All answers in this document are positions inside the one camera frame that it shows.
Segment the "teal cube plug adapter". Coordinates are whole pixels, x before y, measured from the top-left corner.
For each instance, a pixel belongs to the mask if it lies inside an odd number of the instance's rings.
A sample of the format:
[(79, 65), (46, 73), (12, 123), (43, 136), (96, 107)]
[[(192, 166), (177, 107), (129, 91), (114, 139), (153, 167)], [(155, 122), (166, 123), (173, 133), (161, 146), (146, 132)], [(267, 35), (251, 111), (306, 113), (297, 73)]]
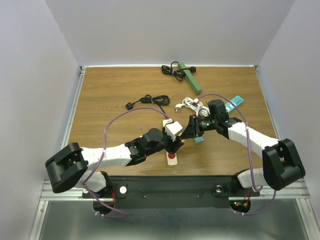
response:
[(196, 144), (201, 144), (201, 143), (204, 142), (204, 138), (203, 138), (202, 136), (195, 137), (195, 138), (194, 138), (194, 142), (195, 142)]

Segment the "beige power strip red sockets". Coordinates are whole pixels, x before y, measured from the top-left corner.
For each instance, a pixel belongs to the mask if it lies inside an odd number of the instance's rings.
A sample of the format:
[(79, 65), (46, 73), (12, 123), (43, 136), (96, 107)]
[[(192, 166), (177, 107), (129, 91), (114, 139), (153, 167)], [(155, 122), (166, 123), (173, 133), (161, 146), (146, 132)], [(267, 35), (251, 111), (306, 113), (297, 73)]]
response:
[(178, 164), (177, 154), (176, 153), (166, 153), (167, 165), (169, 167), (175, 167)]

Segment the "teal power strip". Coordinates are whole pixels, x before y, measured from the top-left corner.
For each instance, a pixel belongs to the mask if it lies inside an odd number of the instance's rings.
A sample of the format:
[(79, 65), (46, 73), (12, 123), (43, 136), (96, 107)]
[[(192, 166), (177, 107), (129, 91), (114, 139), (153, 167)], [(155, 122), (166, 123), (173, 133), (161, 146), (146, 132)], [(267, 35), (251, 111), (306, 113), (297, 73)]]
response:
[(235, 106), (238, 107), (244, 102), (244, 99), (240, 97), (239, 95), (236, 95), (234, 98), (231, 99), (231, 103), (228, 101), (225, 103), (225, 109), (228, 113), (235, 110)]

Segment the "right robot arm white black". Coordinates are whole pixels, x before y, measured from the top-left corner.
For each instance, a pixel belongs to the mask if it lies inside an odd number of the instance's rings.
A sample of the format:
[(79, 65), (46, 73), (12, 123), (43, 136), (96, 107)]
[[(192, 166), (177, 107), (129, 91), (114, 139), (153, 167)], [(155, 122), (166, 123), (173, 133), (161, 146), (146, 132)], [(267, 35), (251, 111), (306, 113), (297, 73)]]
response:
[(269, 186), (275, 191), (305, 177), (306, 171), (294, 142), (288, 138), (279, 140), (264, 135), (236, 117), (230, 117), (220, 99), (208, 102), (207, 116), (191, 115), (182, 139), (201, 137), (214, 130), (228, 140), (247, 147), (262, 159), (261, 168), (250, 167), (235, 175), (230, 182), (231, 192), (242, 195), (248, 188)]

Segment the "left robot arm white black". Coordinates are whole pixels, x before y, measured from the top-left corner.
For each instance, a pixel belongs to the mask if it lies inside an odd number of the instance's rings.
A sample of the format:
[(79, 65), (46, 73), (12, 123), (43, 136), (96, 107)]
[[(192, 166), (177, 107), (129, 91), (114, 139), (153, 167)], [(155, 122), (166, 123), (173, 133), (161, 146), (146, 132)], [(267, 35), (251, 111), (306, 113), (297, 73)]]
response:
[(58, 194), (88, 187), (100, 197), (106, 197), (111, 193), (111, 184), (105, 173), (97, 171), (99, 167), (134, 166), (162, 150), (173, 154), (183, 145), (182, 130), (168, 124), (163, 129), (152, 128), (132, 141), (106, 148), (70, 143), (45, 163), (52, 191)]

